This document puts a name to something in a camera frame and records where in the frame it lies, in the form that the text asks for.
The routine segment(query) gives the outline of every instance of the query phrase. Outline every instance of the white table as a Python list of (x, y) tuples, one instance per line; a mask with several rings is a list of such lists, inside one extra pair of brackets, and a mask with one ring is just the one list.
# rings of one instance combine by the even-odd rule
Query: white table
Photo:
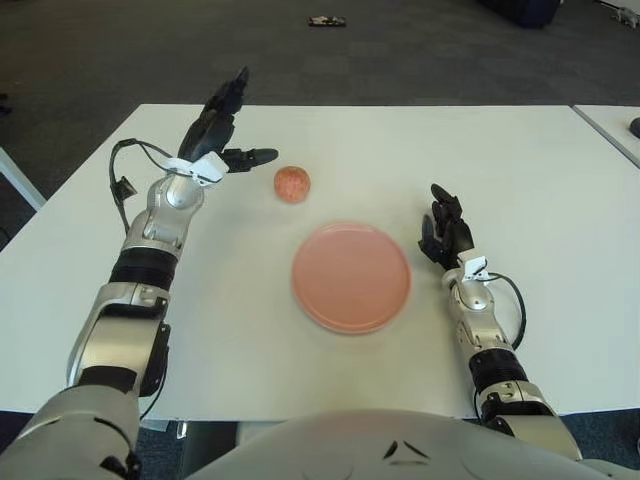
[[(135, 136), (175, 152), (198, 106), (142, 105), (0, 254), (0, 409), (34, 411), (64, 386), (67, 355), (123, 240), (107, 161)], [(280, 159), (209, 191), (172, 287), (171, 354), (154, 418), (283, 420), (345, 408), (472, 415), (471, 383), (440, 291), (416, 245), (427, 190), (457, 194), (490, 268), (524, 293), (519, 358), (560, 413), (640, 404), (640, 171), (569, 107), (245, 107), (229, 147)], [(141, 152), (116, 165), (144, 192)], [(283, 165), (307, 169), (303, 204), (274, 197)], [(128, 212), (144, 206), (144, 194)], [(340, 336), (298, 308), (289, 275), (316, 228), (360, 221), (412, 268), (387, 328)], [(513, 335), (517, 306), (495, 284)]]
[(629, 131), (629, 124), (640, 117), (640, 107), (576, 105), (575, 111), (640, 167), (640, 138)]

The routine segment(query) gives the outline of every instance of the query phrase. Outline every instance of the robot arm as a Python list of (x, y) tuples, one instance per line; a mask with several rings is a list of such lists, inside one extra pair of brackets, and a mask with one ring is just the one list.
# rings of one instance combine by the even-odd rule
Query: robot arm
[(575, 440), (540, 389), (529, 381), (496, 321), (494, 299), (485, 285), (490, 280), (487, 260), (474, 247), (458, 198), (435, 184), (431, 191), (436, 199), (432, 205), (435, 232), (433, 222), (425, 216), (419, 246), (429, 259), (447, 270), (442, 286), (449, 295), (458, 343), (480, 400), (482, 423), (580, 460)]
[[(147, 209), (130, 228), (123, 216), (127, 236), (76, 340), (68, 388), (49, 400), (7, 449), (0, 478), (139, 476), (133, 453), (138, 398), (153, 395), (166, 374), (170, 328), (164, 317), (191, 219), (205, 188), (225, 173), (246, 172), (277, 157), (275, 150), (223, 150), (247, 79), (245, 68), (207, 102), (180, 146), (180, 158), (165, 160), (168, 174), (150, 187)], [(116, 148), (140, 143), (124, 140)], [(122, 207), (135, 191), (123, 178), (112, 182), (112, 192)]]

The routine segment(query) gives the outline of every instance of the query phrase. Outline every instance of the textured ball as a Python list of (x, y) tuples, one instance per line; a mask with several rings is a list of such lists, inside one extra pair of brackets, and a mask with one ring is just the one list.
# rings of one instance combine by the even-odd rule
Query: textured ball
[(289, 203), (298, 203), (307, 198), (311, 188), (311, 179), (300, 167), (284, 167), (278, 170), (273, 179), (276, 195)]

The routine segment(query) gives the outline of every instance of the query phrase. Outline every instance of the black cable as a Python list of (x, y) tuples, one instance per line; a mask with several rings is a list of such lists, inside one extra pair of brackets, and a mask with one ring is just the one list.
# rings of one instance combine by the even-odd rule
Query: black cable
[(160, 398), (160, 394), (162, 393), (162, 389), (164, 388), (164, 382), (167, 379), (167, 367), (169, 365), (169, 352), (167, 351), (167, 355), (164, 357), (164, 370), (162, 371), (162, 379), (160, 380), (160, 387), (158, 387), (158, 392), (156, 396), (153, 398), (147, 409), (144, 411), (142, 415), (140, 415), (140, 421), (144, 420), (144, 417), (151, 411), (151, 409), (155, 406), (158, 398)]
[(489, 272), (489, 275), (493, 275), (493, 278), (483, 280), (483, 282), (493, 282), (494, 280), (502, 279), (509, 284), (509, 286), (513, 289), (513, 292), (516, 294), (516, 297), (518, 298), (518, 305), (520, 306), (520, 327), (518, 328), (518, 335), (516, 336), (515, 340), (511, 342), (511, 347), (514, 350), (517, 350), (522, 343), (522, 340), (524, 339), (524, 333), (527, 328), (527, 310), (524, 306), (524, 299), (522, 298), (522, 294), (520, 293), (518, 286), (509, 277), (495, 272)]
[(473, 391), (473, 411), (476, 412), (476, 418), (480, 423), (482, 423), (482, 419), (480, 418), (480, 413), (478, 412), (478, 389), (476, 388)]
[(111, 189), (111, 195), (113, 195), (113, 201), (116, 204), (116, 208), (118, 209), (120, 218), (122, 219), (122, 224), (124, 225), (124, 233), (129, 233), (129, 221), (127, 220), (127, 214), (124, 211), (124, 202), (116, 193), (116, 184), (118, 182), (116, 182), (116, 174), (114, 169), (116, 156), (123, 146), (124, 144), (122, 142), (118, 142), (113, 146), (113, 149), (111, 149), (111, 158), (109, 159), (109, 188)]

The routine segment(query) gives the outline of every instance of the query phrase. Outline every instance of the white bracket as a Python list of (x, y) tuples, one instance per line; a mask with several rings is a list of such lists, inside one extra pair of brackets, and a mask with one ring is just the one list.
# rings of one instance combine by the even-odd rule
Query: white bracket
[(193, 163), (181, 158), (167, 158), (158, 163), (164, 168), (175, 170), (182, 175), (189, 175), (201, 187), (209, 187), (218, 183), (229, 171), (229, 166), (213, 151)]

